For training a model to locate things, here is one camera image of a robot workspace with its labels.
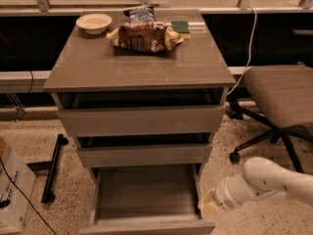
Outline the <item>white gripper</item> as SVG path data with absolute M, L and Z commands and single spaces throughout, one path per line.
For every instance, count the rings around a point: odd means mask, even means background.
M 198 208 L 203 213 L 218 214 L 219 208 L 232 211 L 251 199 L 251 189 L 244 176 L 236 174 L 222 179 L 216 188 L 204 194 L 199 200 Z

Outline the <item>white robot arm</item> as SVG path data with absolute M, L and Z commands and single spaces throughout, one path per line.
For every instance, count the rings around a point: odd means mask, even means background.
M 204 194 L 198 208 L 204 213 L 232 211 L 250 201 L 290 195 L 313 205 L 313 176 L 281 167 L 274 162 L 253 157 L 237 174 L 222 179 Z

